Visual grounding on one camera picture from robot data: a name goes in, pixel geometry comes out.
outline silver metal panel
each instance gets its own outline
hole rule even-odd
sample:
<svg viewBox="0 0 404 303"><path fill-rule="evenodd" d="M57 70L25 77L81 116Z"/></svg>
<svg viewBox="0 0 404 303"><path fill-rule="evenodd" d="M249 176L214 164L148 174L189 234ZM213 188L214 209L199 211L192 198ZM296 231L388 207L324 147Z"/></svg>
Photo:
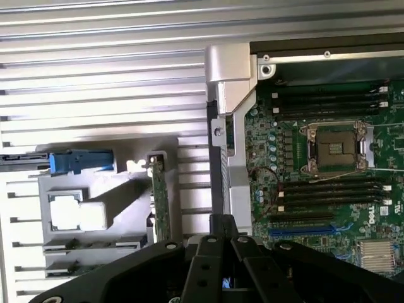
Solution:
<svg viewBox="0 0 404 303"><path fill-rule="evenodd" d="M330 2L0 0L3 153L178 134L181 205L196 211L182 223L190 235L207 232L208 215L197 213L210 207L204 48L403 28L402 0ZM44 281L41 243L33 243L42 235L36 182L27 178L33 173L0 175L5 299L12 303L66 281Z"/></svg>

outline blue pcie slot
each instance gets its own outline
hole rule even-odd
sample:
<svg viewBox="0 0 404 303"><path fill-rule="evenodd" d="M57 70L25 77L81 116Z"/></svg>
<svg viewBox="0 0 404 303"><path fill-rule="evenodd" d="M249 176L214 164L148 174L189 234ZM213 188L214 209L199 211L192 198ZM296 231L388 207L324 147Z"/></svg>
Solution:
<svg viewBox="0 0 404 303"><path fill-rule="evenodd" d="M296 227L292 229L269 229L272 237L290 237L294 235L330 235L336 233L332 225L318 227Z"/></svg>

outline green expansion card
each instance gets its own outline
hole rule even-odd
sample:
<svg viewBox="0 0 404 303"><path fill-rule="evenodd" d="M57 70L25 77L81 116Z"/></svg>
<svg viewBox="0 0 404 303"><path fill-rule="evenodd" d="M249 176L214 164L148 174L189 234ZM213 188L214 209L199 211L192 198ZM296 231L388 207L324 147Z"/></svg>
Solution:
<svg viewBox="0 0 404 303"><path fill-rule="evenodd" d="M245 119L254 235L404 270L403 95L404 81L260 84Z"/></svg>
<svg viewBox="0 0 404 303"><path fill-rule="evenodd" d="M155 208L155 233L157 241L171 238L169 199L165 183L163 155L154 155L150 159L153 181L153 202Z"/></svg>

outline label sticker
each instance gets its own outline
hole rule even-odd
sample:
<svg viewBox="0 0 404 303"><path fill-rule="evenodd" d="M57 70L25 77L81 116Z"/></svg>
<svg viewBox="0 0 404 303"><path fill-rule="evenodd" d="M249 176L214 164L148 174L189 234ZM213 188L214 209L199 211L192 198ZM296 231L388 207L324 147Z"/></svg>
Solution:
<svg viewBox="0 0 404 303"><path fill-rule="evenodd" d="M380 215L388 216L389 215L389 207L388 206L380 206Z"/></svg>

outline cpu socket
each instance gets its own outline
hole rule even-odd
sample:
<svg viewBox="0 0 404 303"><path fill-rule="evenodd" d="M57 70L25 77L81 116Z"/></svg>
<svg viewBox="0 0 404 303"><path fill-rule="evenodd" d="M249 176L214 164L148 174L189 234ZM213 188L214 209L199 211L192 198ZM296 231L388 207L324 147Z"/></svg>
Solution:
<svg viewBox="0 0 404 303"><path fill-rule="evenodd" d="M339 175L374 166L373 127L362 121L311 123L300 129L307 136L307 165L312 175Z"/></svg>

